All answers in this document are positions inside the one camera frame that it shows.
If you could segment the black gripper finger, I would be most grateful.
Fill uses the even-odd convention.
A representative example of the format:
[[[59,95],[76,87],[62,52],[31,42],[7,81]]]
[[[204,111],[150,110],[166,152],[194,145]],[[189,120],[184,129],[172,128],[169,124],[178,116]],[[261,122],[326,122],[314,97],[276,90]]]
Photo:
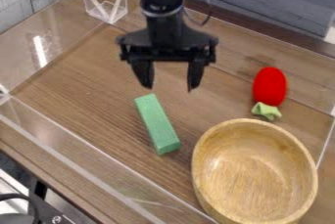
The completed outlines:
[[[189,62],[189,71],[188,71],[189,90],[193,90],[198,87],[204,75],[204,68],[205,68],[204,59],[194,59],[192,62]]]
[[[153,80],[154,80],[154,68],[153,68],[153,61],[149,60],[133,60],[131,61],[131,68],[134,74],[138,78],[139,84],[150,89],[153,87]]]

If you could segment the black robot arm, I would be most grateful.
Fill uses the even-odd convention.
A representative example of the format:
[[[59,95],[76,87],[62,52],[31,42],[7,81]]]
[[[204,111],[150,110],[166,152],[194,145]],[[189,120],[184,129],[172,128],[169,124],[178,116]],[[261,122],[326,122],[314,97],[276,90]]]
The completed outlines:
[[[218,39],[184,20],[185,0],[139,0],[146,28],[117,37],[121,60],[134,71],[139,84],[150,89],[154,62],[188,62],[188,87],[198,87],[204,68],[216,62]]]

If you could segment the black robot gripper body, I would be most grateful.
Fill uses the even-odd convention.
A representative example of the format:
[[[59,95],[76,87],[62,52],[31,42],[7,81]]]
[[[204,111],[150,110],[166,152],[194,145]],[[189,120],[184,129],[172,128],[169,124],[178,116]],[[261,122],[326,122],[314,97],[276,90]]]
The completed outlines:
[[[154,62],[216,61],[214,36],[190,28],[184,16],[146,18],[146,27],[117,37],[121,60],[130,65]]]

